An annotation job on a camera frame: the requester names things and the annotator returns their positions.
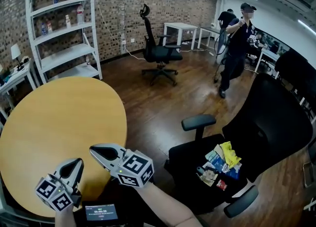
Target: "small screen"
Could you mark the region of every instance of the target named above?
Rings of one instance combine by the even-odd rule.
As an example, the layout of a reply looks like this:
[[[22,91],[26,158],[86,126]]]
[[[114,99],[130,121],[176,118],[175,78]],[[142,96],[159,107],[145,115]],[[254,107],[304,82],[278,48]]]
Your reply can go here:
[[[85,213],[88,221],[106,221],[118,219],[114,204],[86,206]]]

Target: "white desk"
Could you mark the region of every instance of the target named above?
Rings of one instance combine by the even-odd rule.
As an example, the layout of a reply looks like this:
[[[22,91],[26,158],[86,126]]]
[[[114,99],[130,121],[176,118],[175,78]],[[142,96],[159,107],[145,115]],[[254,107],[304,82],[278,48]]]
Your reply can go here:
[[[181,45],[181,39],[182,39],[182,31],[183,30],[193,30],[193,38],[192,38],[192,45],[191,45],[191,50],[194,48],[194,43],[196,40],[196,35],[197,35],[197,26],[190,25],[190,24],[184,24],[184,23],[164,23],[164,30],[163,34],[167,35],[167,28],[175,28],[178,29],[178,41],[177,45]],[[163,45],[166,45],[166,38],[163,38]]]
[[[261,54],[260,54],[260,57],[259,57],[259,60],[258,60],[257,66],[256,66],[256,69],[255,69],[255,73],[258,70],[258,67],[259,67],[259,64],[261,62],[261,58],[262,58],[263,54],[267,55],[269,58],[273,59],[274,61],[277,61],[279,59],[279,57],[280,57],[279,55],[267,50],[266,48],[262,48]]]
[[[209,40],[211,38],[211,34],[212,33],[215,33],[215,34],[220,34],[220,31],[217,30],[217,29],[212,29],[211,27],[201,27],[200,30],[199,30],[199,38],[198,38],[198,44],[197,44],[197,48],[199,49],[200,46],[201,46],[201,40],[202,40],[202,32],[205,31],[205,32],[208,32],[208,39],[207,39],[207,44],[206,46],[209,45]]]
[[[23,66],[24,68],[21,71],[18,71],[17,67],[15,67],[13,73],[11,74],[12,76],[10,77],[8,82],[6,82],[3,86],[0,87],[0,95],[5,95],[5,97],[7,98],[12,108],[14,108],[14,104],[10,96],[8,94],[6,95],[7,91],[14,88],[17,84],[23,82],[25,78],[29,80],[33,90],[36,89],[36,85],[37,87],[40,86],[39,80],[37,79],[36,74],[35,74],[35,69],[34,69],[34,64],[33,64],[32,59],[30,59],[27,63],[23,64]],[[4,112],[4,110],[1,107],[0,107],[0,112],[2,113],[4,118],[7,119],[7,114]]]

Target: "wooden floor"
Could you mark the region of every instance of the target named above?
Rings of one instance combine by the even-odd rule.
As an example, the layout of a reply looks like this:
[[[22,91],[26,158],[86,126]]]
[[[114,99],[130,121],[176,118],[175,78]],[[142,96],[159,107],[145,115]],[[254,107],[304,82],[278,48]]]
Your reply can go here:
[[[214,62],[208,51],[183,52],[182,61],[167,65],[179,72],[175,87],[164,77],[149,86],[151,76],[142,76],[141,70],[156,65],[145,60],[129,56],[102,66],[103,81],[113,87],[124,102],[128,128],[126,146],[154,160],[155,181],[166,192],[174,187],[172,177],[163,168],[168,150],[194,139],[194,132],[182,130],[181,120],[196,114],[212,114],[217,123],[208,127],[204,135],[221,133],[222,127],[243,105],[254,80],[253,72],[244,71],[241,77],[231,81],[226,99],[221,99],[218,84],[212,79],[216,70]],[[307,154],[303,150],[266,171],[256,181],[258,198],[239,216],[227,218],[223,213],[226,204],[223,204],[203,218],[212,227],[298,226],[302,208],[311,199],[311,192],[303,188],[302,164],[306,161]]]

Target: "black cable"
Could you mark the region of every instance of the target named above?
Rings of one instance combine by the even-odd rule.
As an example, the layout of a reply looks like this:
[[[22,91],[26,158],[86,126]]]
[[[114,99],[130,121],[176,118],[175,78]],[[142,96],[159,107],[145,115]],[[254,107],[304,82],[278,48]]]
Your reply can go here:
[[[226,28],[225,28],[225,29],[223,29],[223,30],[219,33],[218,38],[215,40],[215,43],[214,43],[214,51],[215,51],[216,55],[221,55],[221,54],[223,54],[223,53],[224,53],[224,51],[226,50],[226,48],[228,47],[228,45],[227,45],[227,46],[225,46],[226,48],[225,48],[225,49],[224,49],[224,51],[222,51],[221,53],[217,53],[217,52],[216,52],[216,49],[215,49],[216,42],[218,41],[219,37],[221,36],[221,34],[222,34],[224,31],[226,31]]]
[[[216,79],[216,75],[217,75],[217,72],[218,72],[218,70],[219,70],[219,67],[220,67],[221,65],[224,65],[224,64],[225,64],[225,61],[226,61],[226,57],[224,57],[224,58],[222,59],[221,63],[219,63],[219,65],[218,65],[218,67],[217,67],[217,69],[216,69],[215,75],[214,75],[214,77],[213,77],[214,83],[217,83],[217,82],[218,82],[218,79]]]

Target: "wooden table top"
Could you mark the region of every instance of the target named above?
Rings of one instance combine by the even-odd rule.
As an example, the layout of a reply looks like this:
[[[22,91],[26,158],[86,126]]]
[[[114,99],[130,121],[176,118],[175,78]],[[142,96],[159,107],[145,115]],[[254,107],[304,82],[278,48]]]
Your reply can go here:
[[[27,95],[9,116],[0,138],[0,171],[13,198],[30,212],[54,217],[35,194],[41,177],[57,165],[80,157],[84,170],[82,200],[95,200],[110,178],[89,147],[99,143],[125,146],[126,114],[118,94],[88,77],[66,77]]]

